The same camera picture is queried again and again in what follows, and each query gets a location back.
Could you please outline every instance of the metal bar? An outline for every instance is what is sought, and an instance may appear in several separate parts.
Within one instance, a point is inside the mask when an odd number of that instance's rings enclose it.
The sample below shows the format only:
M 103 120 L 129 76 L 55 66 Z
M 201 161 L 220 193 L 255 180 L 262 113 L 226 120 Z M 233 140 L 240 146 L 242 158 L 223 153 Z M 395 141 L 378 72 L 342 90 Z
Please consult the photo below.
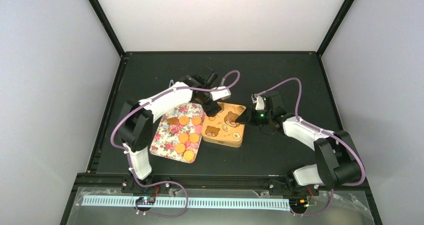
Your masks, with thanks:
M 60 225 L 67 225 L 69 216 L 72 211 L 72 205 L 74 204 L 74 199 L 77 196 L 77 191 L 72 191 L 67 200 L 65 210 L 63 211 L 62 219 L 60 220 Z
M 99 0 L 88 0 L 94 9 L 95 14 L 97 14 L 98 19 L 101 22 L 101 25 L 103 26 L 104 30 L 106 31 L 107 35 L 109 36 L 110 40 L 112 41 L 113 46 L 115 46 L 116 51 L 120 56 L 124 55 L 124 49 L 122 48 L 117 35 L 115 34 L 114 30 L 112 29 L 112 26 L 106 17 L 105 12 L 102 9 L 102 6 L 100 6 Z
M 330 87 L 329 79 L 327 77 L 327 73 L 326 73 L 326 69 L 325 69 L 324 64 L 323 64 L 323 60 L 321 59 L 320 55 L 318 55 L 318 54 L 316 54 L 316 55 L 317 55 L 317 58 L 318 58 L 319 66 L 321 67 L 321 70 L 322 70 L 322 74 L 324 76 L 325 85 L 326 85 L 328 93 L 330 95 L 331 105 L 332 105 L 332 108 L 333 108 L 334 113 L 335 113 L 335 118 L 337 119 L 338 130 L 343 130 L 342 120 L 340 119 L 340 114 L 339 114 L 339 111 L 337 110 L 336 102 L 334 100 L 333 92 L 332 92 L 331 87 Z
M 138 197 L 85 195 L 81 206 L 132 207 L 136 206 Z M 155 202 L 142 202 L 139 208 L 184 208 L 185 197 L 157 197 Z M 255 209 L 290 211 L 288 199 L 276 198 L 216 198 L 189 197 L 187 208 L 190 209 Z
M 316 51 L 127 51 L 131 54 L 313 54 Z
M 355 0 L 344 0 L 316 53 L 322 57 Z
M 115 79 L 113 80 L 112 89 L 109 93 L 109 98 L 107 99 L 106 108 L 104 109 L 103 117 L 101 118 L 100 127 L 98 129 L 97 137 L 94 141 L 94 147 L 91 151 L 91 156 L 88 161 L 87 172 L 95 173 L 97 166 L 94 166 L 96 160 L 100 159 L 101 155 L 101 145 L 103 144 L 103 140 L 105 139 L 106 129 L 108 128 L 109 119 L 112 113 L 112 109 L 115 103 L 115 99 L 118 93 L 119 84 L 121 84 L 121 80 L 125 71 L 125 67 L 127 66 L 128 58 L 122 56 L 118 69 L 116 71 Z
M 368 202 L 369 210 L 371 211 L 372 217 L 374 218 L 374 224 L 383 225 L 383 221 L 380 217 L 380 213 L 377 209 L 376 201 L 374 201 L 373 195 L 366 195 L 366 201 Z

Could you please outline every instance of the bear illustration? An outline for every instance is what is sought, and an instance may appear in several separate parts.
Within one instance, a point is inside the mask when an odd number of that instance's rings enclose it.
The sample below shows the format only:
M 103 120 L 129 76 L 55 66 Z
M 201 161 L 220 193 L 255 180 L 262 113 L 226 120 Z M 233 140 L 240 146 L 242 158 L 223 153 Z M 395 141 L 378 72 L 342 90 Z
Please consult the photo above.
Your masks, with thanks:
M 204 133 L 208 135 L 209 137 L 216 137 L 218 136 L 218 133 L 220 132 L 220 128 L 214 127 L 214 126 L 207 126 Z
M 224 122 L 233 128 L 237 128 L 240 126 L 239 122 L 236 122 L 236 119 L 239 117 L 239 115 L 235 114 L 232 111 L 229 111 L 228 114 L 224 117 Z
M 222 113 L 222 112 L 224 112 L 224 103 L 218 103 L 218 106 L 220 106 L 221 107 L 221 111 L 219 111 L 218 113 L 220 114 L 220 113 Z

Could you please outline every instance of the gray wall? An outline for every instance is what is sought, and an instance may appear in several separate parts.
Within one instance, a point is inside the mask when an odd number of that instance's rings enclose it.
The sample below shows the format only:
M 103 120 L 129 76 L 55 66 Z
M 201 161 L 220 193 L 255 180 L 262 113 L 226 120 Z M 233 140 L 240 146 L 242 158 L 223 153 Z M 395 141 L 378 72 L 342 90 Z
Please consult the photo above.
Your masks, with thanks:
M 315 51 L 343 3 L 99 1 L 125 51 Z
M 356 0 L 323 57 L 383 223 L 423 224 L 424 0 Z
M 0 224 L 59 224 L 118 62 L 87 0 L 0 0 Z

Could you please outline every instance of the orange cookie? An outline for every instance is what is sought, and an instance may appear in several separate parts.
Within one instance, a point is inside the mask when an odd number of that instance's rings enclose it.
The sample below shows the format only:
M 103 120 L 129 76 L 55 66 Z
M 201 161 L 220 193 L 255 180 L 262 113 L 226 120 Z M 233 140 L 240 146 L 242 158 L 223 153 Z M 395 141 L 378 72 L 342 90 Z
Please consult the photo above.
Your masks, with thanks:
M 182 158 L 186 161 L 193 161 L 193 159 L 195 159 L 195 152 L 192 150 L 187 150 L 184 152 L 184 154 L 182 155 Z
M 200 125 L 200 124 L 202 123 L 202 118 L 201 118 L 201 117 L 199 117 L 199 116 L 195 116 L 195 117 L 193 117 L 193 118 L 191 119 L 191 123 L 192 123 L 194 126 Z
M 197 133 L 192 133 L 190 134 L 189 140 L 192 143 L 197 143 L 200 140 L 200 136 Z
M 189 140 L 189 135 L 187 133 L 181 133 L 178 136 L 178 141 L 182 144 L 185 144 Z
M 177 124 L 179 122 L 178 117 L 168 118 L 166 121 L 170 124 Z
M 245 108 L 243 106 L 238 106 L 237 107 L 237 111 L 239 112 L 243 112 L 245 110 Z
M 185 126 L 189 123 L 189 118 L 187 116 L 182 116 L 179 118 L 179 124 Z
M 184 151 L 186 150 L 186 145 L 182 144 L 182 143 L 178 143 L 175 146 L 175 152 L 178 154 L 182 154 L 184 153 Z

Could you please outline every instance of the purple cable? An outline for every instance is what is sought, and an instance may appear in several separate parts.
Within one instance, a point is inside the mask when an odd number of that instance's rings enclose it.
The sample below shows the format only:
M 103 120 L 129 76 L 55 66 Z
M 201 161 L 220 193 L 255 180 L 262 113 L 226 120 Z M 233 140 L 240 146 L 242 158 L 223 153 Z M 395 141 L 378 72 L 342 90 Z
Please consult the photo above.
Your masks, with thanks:
M 234 85 L 236 85 L 236 83 L 239 81 L 240 79 L 240 72 L 238 70 L 232 70 L 229 71 L 223 78 L 221 83 L 223 83 L 223 81 L 225 80 L 225 78 L 227 78 L 229 75 L 231 74 L 237 74 L 237 77 L 235 78 L 235 80 L 228 86 L 224 87 L 224 88 L 220 88 L 220 89 L 206 89 L 206 88 L 198 88 L 198 87 L 189 87 L 189 86 L 181 86 L 181 87 L 177 87 L 176 90 L 183 90 L 183 89 L 190 89 L 190 90 L 195 90 L 195 91 L 201 91 L 201 92 L 219 92 L 219 91 L 224 91 L 226 89 L 230 89 L 232 87 L 234 87 Z M 151 99 L 152 102 L 156 101 L 157 99 L 174 92 L 173 89 L 167 90 L 163 93 L 158 94 L 157 96 L 155 96 L 154 98 Z M 139 107 L 137 107 L 136 109 L 132 110 L 130 113 L 128 113 L 117 125 L 116 127 L 113 129 L 112 134 L 110 136 L 110 143 L 112 144 L 112 146 L 114 146 L 117 149 L 122 149 L 127 151 L 127 149 L 124 146 L 118 145 L 115 143 L 114 138 L 118 132 L 118 129 L 122 126 L 122 124 L 125 123 L 125 121 L 130 118 L 132 115 L 134 115 L 135 113 L 137 113 L 138 111 L 140 111 L 141 109 L 143 109 L 145 106 L 149 105 L 148 102 L 140 105 Z
M 133 164 L 131 162 L 130 153 L 127 153 L 126 154 L 126 158 L 128 159 L 129 167 L 132 168 L 133 167 Z M 182 209 L 182 211 L 180 211 L 179 213 L 177 213 L 175 215 L 165 215 L 165 214 L 160 214 L 160 213 L 151 212 L 151 211 L 144 211 L 143 213 L 150 214 L 150 215 L 155 215 L 155 216 L 158 216 L 158 217 L 161 217 L 161 218 L 169 218 L 169 219 L 171 219 L 171 218 L 179 217 L 179 216 L 183 215 L 186 212 L 187 206 L 189 205 L 189 194 L 187 193 L 187 190 L 183 187 L 183 185 L 181 185 L 180 183 L 175 182 L 175 181 L 159 181 L 159 182 L 152 183 L 150 185 L 144 185 L 144 184 L 142 184 L 138 180 L 138 178 L 136 176 L 136 172 L 134 171 L 134 169 L 131 169 L 131 173 L 132 173 L 132 176 L 134 177 L 135 182 L 140 187 L 142 187 L 142 188 L 150 188 L 150 187 L 154 187 L 154 186 L 157 186 L 157 185 L 160 185 L 160 184 L 175 184 L 178 187 L 180 187 L 184 191 L 184 193 L 185 193 L 185 205 L 184 205 L 184 208 Z M 135 210 L 137 210 L 137 214 L 140 212 L 140 210 L 139 210 L 139 204 L 140 203 L 141 202 L 138 202 L 137 204 L 135 204 Z
M 315 212 L 315 213 L 311 213 L 311 214 L 303 214 L 303 213 L 296 213 L 295 211 L 293 211 L 292 208 L 290 208 L 290 212 L 294 215 L 299 215 L 301 217 L 313 217 L 313 216 L 317 216 L 320 215 L 322 213 L 324 213 L 325 211 L 327 211 L 330 207 L 331 207 L 331 203 L 333 201 L 333 195 L 334 195 L 334 189 L 331 189 L 331 193 L 330 193 L 330 199 L 328 200 L 328 204 L 327 206 L 322 209 L 321 211 Z
M 236 83 L 239 81 L 239 79 L 240 79 L 240 72 L 238 71 L 238 70 L 232 70 L 232 71 L 229 71 L 223 78 L 222 78 L 222 80 L 221 80 L 221 84 L 223 85 L 224 84 L 224 81 L 225 81 L 225 79 L 229 76 L 229 75 L 231 75 L 231 74 L 237 74 L 237 77 L 235 78 L 235 80 L 230 84 L 230 85 L 228 85 L 228 86 L 226 86 L 226 87 L 224 87 L 224 88 L 220 88 L 220 89 L 206 89 L 206 88 L 198 88 L 198 87 L 189 87 L 189 86 L 182 86 L 182 87 L 177 87 L 175 90 L 183 90 L 183 89 L 190 89 L 190 90 L 194 90 L 194 91 L 201 91 L 201 92 L 219 92 L 219 91 L 224 91 L 224 90 L 227 90 L 227 89 L 230 89 L 230 88 L 232 88 L 232 87 L 234 87 L 234 85 L 236 85 Z M 165 91 L 165 92 L 163 92 L 163 93 L 160 93 L 160 94 L 158 94 L 157 96 L 155 96 L 155 97 L 153 97 L 152 99 L 151 99 L 151 102 L 154 102 L 154 101 L 156 101 L 157 99 L 159 99 L 159 98 L 161 98 L 161 97 L 163 97 L 163 96 L 165 96 L 165 95 L 167 95 L 167 94 L 169 94 L 169 93 L 172 93 L 172 92 L 174 92 L 174 90 L 173 89 L 170 89 L 170 90 L 167 90 L 167 91 Z M 147 105 L 149 105 L 150 103 L 149 102 L 146 102 L 146 103 L 144 103 L 144 104 L 142 104 L 142 105 L 140 105 L 139 107 L 137 107 L 136 109 L 134 109 L 134 110 L 132 110 L 130 113 L 128 113 L 120 122 L 118 122 L 118 124 L 116 125 L 116 127 L 113 129 L 113 131 L 112 131 L 112 134 L 111 134 L 111 136 L 110 136 L 110 143 L 112 144 L 112 146 L 114 146 L 115 148 L 118 148 L 118 149 L 122 149 L 122 150 L 124 150 L 124 151 L 126 151 L 127 152 L 127 154 L 126 154 L 126 158 L 128 159 L 128 164 L 129 164 L 129 168 L 130 168 L 130 171 L 131 171 L 131 173 L 132 173 L 132 176 L 134 176 L 134 180 L 135 180 L 135 182 L 140 186 L 140 187 L 143 187 L 143 188 L 149 188 L 149 187 L 153 187 L 153 186 L 156 186 L 156 185 L 159 185 L 159 184 L 174 184 L 174 185 L 177 185 L 178 187 L 180 187 L 183 191 L 184 191 L 184 193 L 185 193 L 185 206 L 184 206 L 184 208 L 182 209 L 182 211 L 180 212 L 180 213 L 178 213 L 178 214 L 175 214 L 175 215 L 164 215 L 164 214 L 159 214 L 159 213 L 155 213 L 155 212 L 150 212 L 150 211 L 145 211 L 144 213 L 145 214 L 150 214 L 150 215 L 155 215 L 155 216 L 158 216 L 158 217 L 162 217 L 162 218 L 176 218 L 176 217 L 179 217 L 179 216 L 181 216 L 183 213 L 185 213 L 186 212 L 186 210 L 187 210 L 187 206 L 189 205 L 189 195 L 187 194 L 187 191 L 186 191 L 186 189 L 183 187 L 183 185 L 181 185 L 181 184 L 179 184 L 178 182 L 175 182 L 175 181 L 160 181 L 160 182 L 156 182 L 156 183 L 153 183 L 153 184 L 150 184 L 150 185 L 143 185 L 140 181 L 139 181 L 139 179 L 137 178 L 137 176 L 136 176 L 136 172 L 134 171 L 134 169 L 133 169 L 133 164 L 132 164 L 132 162 L 131 162 L 131 158 L 130 158 L 130 154 L 129 154 L 129 151 L 128 151 L 128 149 L 126 148 L 126 147 L 124 147 L 124 146 L 120 146 L 120 145 L 118 145 L 118 144 L 116 144 L 115 143 L 115 141 L 114 141 L 114 138 L 115 138 L 115 136 L 116 136 L 116 134 L 117 134 L 117 132 L 118 132 L 118 129 L 122 126 L 122 124 L 124 124 L 125 123 L 125 121 L 128 119 L 128 118 L 130 118 L 131 116 L 133 116 L 135 113 L 137 113 L 138 111 L 140 111 L 141 109 L 143 109 L 145 106 L 147 106 Z M 137 210 L 137 213 L 138 212 L 140 212 L 140 210 L 139 210 L 139 208 L 138 208 L 138 206 L 139 206 L 139 202 L 135 205 L 135 209 Z
M 271 91 L 271 90 L 273 90 L 273 89 L 275 89 L 275 88 L 277 88 L 277 87 L 279 87 L 279 86 L 281 86 L 281 85 L 283 85 L 283 84 L 285 84 L 285 83 L 287 83 L 287 82 L 290 82 L 290 81 L 297 81 L 297 83 L 299 84 L 299 94 L 297 95 L 297 101 L 296 101 L 296 106 L 295 106 L 295 108 L 294 108 L 294 115 L 296 116 L 296 119 L 301 123 L 301 124 L 303 124 L 303 125 L 305 125 L 305 126 L 307 126 L 308 128 L 311 128 L 312 130 L 315 130 L 315 131 L 317 131 L 317 132 L 320 132 L 320 133 L 322 133 L 322 134 L 324 134 L 324 135 L 327 135 L 327 136 L 329 136 L 330 138 L 332 138 L 332 139 L 334 139 L 334 140 L 336 140 L 336 141 L 338 141 L 341 145 L 343 145 L 343 147 L 345 147 L 348 151 L 349 151 L 349 153 L 350 154 L 352 154 L 352 156 L 355 158 L 355 160 L 357 161 L 357 163 L 358 163 L 358 165 L 359 165 L 359 168 L 360 168 L 360 173 L 361 173 L 361 175 L 360 175 L 360 180 L 359 181 L 357 181 L 357 182 L 352 182 L 352 183 L 345 183 L 345 184 L 343 184 L 343 185 L 345 185 L 345 186 L 358 186 L 358 185 L 361 185 L 364 181 L 365 181 L 365 177 L 366 177 L 366 174 L 365 174 L 365 168 L 364 168 L 364 164 L 362 163 L 362 161 L 361 161 L 361 159 L 359 158 L 359 156 L 355 153 L 355 151 L 346 143 L 346 142 L 344 142 L 343 140 L 341 140 L 340 138 L 338 138 L 337 136 L 335 136 L 335 135 L 333 135 L 332 133 L 329 133 L 329 132 L 327 132 L 327 131 L 325 131 L 325 130 L 323 130 L 323 129 L 321 129 L 320 127 L 318 127 L 318 126 L 315 126 L 315 125 L 313 125 L 313 124 L 311 124 L 311 123 L 309 123 L 309 122 L 307 122 L 307 121 L 305 121 L 305 120 L 303 120 L 303 119 L 301 119 L 300 117 L 299 117 L 299 103 L 301 102 L 301 96 L 302 96 L 302 83 L 301 83 L 301 81 L 299 80 L 299 78 L 297 78 L 297 77 L 292 77 L 292 78 L 289 78 L 289 79 L 286 79 L 286 80 L 284 80 L 284 81 L 282 81 L 282 82 L 280 82 L 280 83 L 278 83 L 277 85 L 275 85 L 275 86 L 273 86 L 273 87 L 271 87 L 271 88 L 269 88 L 269 89 L 267 89 L 267 90 L 265 90 L 265 91 L 262 91 L 262 92 L 260 92 L 260 93 L 257 93 L 257 94 L 255 94 L 256 96 L 260 96 L 260 95 L 262 95 L 262 94 L 264 94 L 264 93 L 266 93 L 266 92 L 269 92 L 269 91 Z

